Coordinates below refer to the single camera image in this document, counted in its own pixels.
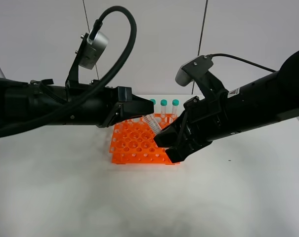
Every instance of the black cable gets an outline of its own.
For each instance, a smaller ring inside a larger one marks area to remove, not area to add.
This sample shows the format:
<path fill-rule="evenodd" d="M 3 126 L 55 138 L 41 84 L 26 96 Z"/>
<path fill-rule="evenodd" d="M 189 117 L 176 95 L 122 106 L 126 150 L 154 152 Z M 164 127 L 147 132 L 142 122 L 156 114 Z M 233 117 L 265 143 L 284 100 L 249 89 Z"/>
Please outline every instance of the black cable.
<path fill-rule="evenodd" d="M 45 85 L 42 81 L 39 84 L 39 89 L 43 94 L 49 96 L 51 99 L 60 104 L 66 104 L 68 102 L 67 100 L 64 100 L 63 98 L 60 98 L 58 95 L 54 94 L 51 91 L 51 88 L 49 88 L 48 85 Z"/>
<path fill-rule="evenodd" d="M 78 106 L 80 106 L 82 103 L 84 103 L 89 97 L 95 95 L 101 88 L 103 88 L 107 83 L 109 83 L 112 78 L 119 72 L 119 70 L 122 68 L 124 63 L 126 62 L 127 58 L 129 57 L 133 46 L 135 44 L 136 40 L 136 22 L 132 14 L 124 7 L 121 6 L 113 6 L 109 9 L 105 10 L 102 15 L 100 16 L 99 20 L 103 21 L 103 19 L 110 14 L 111 12 L 119 11 L 123 13 L 130 24 L 130 35 L 128 39 L 128 43 L 123 51 L 123 53 L 120 55 L 119 59 L 116 61 L 116 63 L 113 65 L 113 67 L 108 71 L 108 73 L 99 81 L 99 83 L 96 83 L 95 85 L 91 86 L 90 89 L 88 89 L 86 92 L 84 92 L 80 97 L 76 98 L 76 100 L 72 100 L 71 102 L 63 105 L 61 108 L 45 115 L 40 118 L 33 119 L 31 121 L 25 122 L 20 124 L 17 127 L 6 127 L 6 128 L 0 128 L 0 137 L 6 137 L 14 134 L 18 134 L 21 132 L 26 132 L 41 126 L 44 126 L 52 121 L 55 121 L 61 117 L 67 116 L 70 113 L 72 113 Z"/>
<path fill-rule="evenodd" d="M 272 73 L 275 72 L 275 70 L 273 70 L 273 69 L 264 67 L 264 66 L 259 65 L 259 64 L 257 64 L 257 63 L 253 63 L 253 62 L 248 61 L 248 60 L 246 60 L 246 59 L 239 58 L 239 57 L 236 57 L 236 56 L 233 56 L 233 55 L 230 55 L 230 54 L 216 53 L 216 54 L 210 54 L 209 56 L 210 56 L 211 58 L 213 58 L 213 57 L 219 57 L 219 56 L 221 56 L 221 57 L 233 58 L 233 59 L 236 59 L 236 60 L 238 60 L 238 61 L 242 61 L 242 62 L 244 62 L 244 63 L 248 63 L 248 64 L 253 65 L 253 66 L 255 66 L 255 67 L 258 67 L 258 68 L 267 70 L 267 71 L 269 71 L 269 72 L 272 72 Z"/>
<path fill-rule="evenodd" d="M 204 31 L 204 25 L 205 25 L 205 18 L 207 16 L 208 3 L 209 3 L 209 0 L 206 0 L 205 8 L 204 8 L 204 14 L 203 14 L 203 22 L 202 22 L 202 28 L 201 28 L 198 56 L 200 56 L 200 51 L 201 51 L 202 37 L 203 37 L 203 31 Z M 194 92 L 194 85 L 195 85 L 195 81 L 193 81 L 191 95 L 193 95 L 193 92 Z"/>
<path fill-rule="evenodd" d="M 84 4 L 85 20 L 86 20 L 86 24 L 88 25 L 88 32 L 90 33 L 90 27 L 89 27 L 89 22 L 88 22 L 88 15 L 86 14 L 86 9 L 85 9 L 85 0 L 82 0 L 82 2 Z"/>

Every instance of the black cable connector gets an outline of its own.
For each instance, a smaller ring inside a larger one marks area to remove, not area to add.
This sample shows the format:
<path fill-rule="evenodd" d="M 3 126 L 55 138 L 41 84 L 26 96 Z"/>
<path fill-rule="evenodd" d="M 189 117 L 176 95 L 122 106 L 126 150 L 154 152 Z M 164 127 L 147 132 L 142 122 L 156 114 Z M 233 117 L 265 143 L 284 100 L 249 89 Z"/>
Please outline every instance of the black cable connector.
<path fill-rule="evenodd" d="M 94 40 L 96 33 L 98 33 L 98 31 L 101 29 L 102 25 L 103 25 L 102 21 L 100 21 L 99 19 L 96 19 L 96 21 L 93 25 L 91 34 L 89 36 L 90 40 Z"/>

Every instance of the white wall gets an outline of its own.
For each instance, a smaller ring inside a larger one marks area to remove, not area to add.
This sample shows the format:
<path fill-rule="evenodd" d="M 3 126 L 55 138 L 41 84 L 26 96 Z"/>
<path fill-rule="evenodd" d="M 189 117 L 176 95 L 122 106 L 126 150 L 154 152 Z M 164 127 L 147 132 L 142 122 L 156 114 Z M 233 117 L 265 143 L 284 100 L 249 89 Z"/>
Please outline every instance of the white wall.
<path fill-rule="evenodd" d="M 197 56 L 205 0 L 85 0 L 89 24 L 108 7 L 122 5 L 134 15 L 137 39 L 130 58 L 111 86 L 132 86 L 141 94 L 189 94 L 178 86 L 175 75 L 182 64 Z M 109 45 L 97 63 L 105 75 L 123 51 L 129 23 L 121 13 L 112 13 L 101 29 Z"/>
<path fill-rule="evenodd" d="M 111 86 L 132 86 L 140 94 L 188 94 L 174 82 L 178 68 L 197 55 L 205 0 L 85 1 L 90 26 L 108 7 L 123 5 L 134 15 L 134 50 Z M 8 79 L 53 78 L 63 85 L 87 31 L 81 0 L 0 0 L 0 66 Z M 127 19 L 113 13 L 102 31 L 110 43 L 98 62 L 100 76 L 121 54 L 129 35 Z M 80 69 L 88 83 L 96 71 Z"/>
<path fill-rule="evenodd" d="M 298 50 L 299 0 L 209 1 L 201 54 L 228 53 L 278 70 Z M 269 74 L 219 57 L 210 71 L 229 90 Z"/>
<path fill-rule="evenodd" d="M 0 0 L 0 67 L 8 79 L 64 85 L 86 31 L 80 0 Z M 96 77 L 80 72 L 83 82 Z"/>

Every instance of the clear plastic test tube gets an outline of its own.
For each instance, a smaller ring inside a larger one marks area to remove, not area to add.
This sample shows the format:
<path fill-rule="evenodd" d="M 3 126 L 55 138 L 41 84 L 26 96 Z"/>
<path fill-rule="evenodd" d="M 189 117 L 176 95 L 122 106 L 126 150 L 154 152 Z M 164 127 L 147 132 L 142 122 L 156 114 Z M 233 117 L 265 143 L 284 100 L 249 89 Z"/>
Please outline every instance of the clear plastic test tube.
<path fill-rule="evenodd" d="M 154 99 L 151 99 L 151 101 L 154 103 L 154 105 L 156 104 L 156 101 Z M 161 131 L 159 123 L 155 120 L 155 114 L 146 115 L 143 116 L 143 118 L 155 135 L 157 135 Z"/>
<path fill-rule="evenodd" d="M 166 118 L 167 100 L 161 100 L 160 105 L 161 105 L 161 112 L 160 112 L 161 124 L 164 125 L 166 123 L 165 118 Z"/>
<path fill-rule="evenodd" d="M 173 100 L 172 101 L 172 113 L 171 113 L 171 118 L 176 118 L 177 117 L 177 109 L 178 109 L 179 101 L 178 100 Z"/>

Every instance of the teal test tube cap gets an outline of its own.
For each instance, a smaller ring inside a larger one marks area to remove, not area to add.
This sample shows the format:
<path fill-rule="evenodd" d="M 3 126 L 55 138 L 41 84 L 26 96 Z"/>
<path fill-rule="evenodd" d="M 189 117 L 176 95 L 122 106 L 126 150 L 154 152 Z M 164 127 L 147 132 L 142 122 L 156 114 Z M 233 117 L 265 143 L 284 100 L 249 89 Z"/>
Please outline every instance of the teal test tube cap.
<path fill-rule="evenodd" d="M 179 101 L 178 101 L 178 100 L 173 100 L 173 101 L 172 101 L 172 105 L 174 105 L 174 106 L 178 106 L 178 105 L 179 105 Z"/>
<path fill-rule="evenodd" d="M 161 100 L 160 105 L 161 106 L 166 106 L 167 105 L 167 100 Z"/>

